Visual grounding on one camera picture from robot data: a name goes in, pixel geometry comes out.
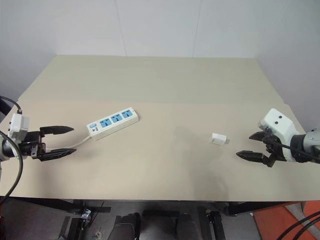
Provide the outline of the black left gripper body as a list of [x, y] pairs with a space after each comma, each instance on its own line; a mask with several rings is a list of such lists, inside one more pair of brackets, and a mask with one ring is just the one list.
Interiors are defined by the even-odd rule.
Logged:
[[28, 132], [18, 145], [22, 155], [45, 161], [46, 144], [42, 141], [44, 136], [41, 131]]

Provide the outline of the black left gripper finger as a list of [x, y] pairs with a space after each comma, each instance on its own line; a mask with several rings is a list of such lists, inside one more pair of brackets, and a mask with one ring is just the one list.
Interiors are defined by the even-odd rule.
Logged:
[[60, 159], [74, 153], [75, 151], [76, 149], [74, 148], [59, 148], [59, 149], [51, 150], [50, 152], [42, 153], [39, 156], [39, 160], [41, 162], [45, 162], [45, 161]]
[[41, 136], [44, 137], [45, 135], [49, 135], [49, 134], [52, 134], [52, 135], [65, 134], [65, 133], [73, 131], [74, 128], [69, 127], [69, 126], [55, 125], [55, 126], [40, 127], [39, 130], [41, 132]]

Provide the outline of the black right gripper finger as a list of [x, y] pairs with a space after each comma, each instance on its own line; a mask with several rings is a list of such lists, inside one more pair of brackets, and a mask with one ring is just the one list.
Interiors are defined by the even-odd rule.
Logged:
[[242, 150], [236, 153], [236, 155], [246, 161], [255, 163], [264, 163], [266, 156], [260, 152], [253, 152], [249, 150]]
[[250, 140], [259, 141], [263, 143], [266, 141], [267, 138], [268, 134], [265, 131], [255, 132], [249, 137]]

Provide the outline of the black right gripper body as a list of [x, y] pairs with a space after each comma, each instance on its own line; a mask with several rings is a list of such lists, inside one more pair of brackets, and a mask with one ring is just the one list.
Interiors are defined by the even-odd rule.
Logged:
[[262, 142], [266, 145], [266, 151], [270, 153], [269, 157], [267, 157], [267, 160], [265, 160], [263, 163], [271, 168], [276, 161], [285, 161], [283, 148], [281, 146], [282, 143], [270, 129], [266, 128], [263, 133], [264, 137], [262, 138]]

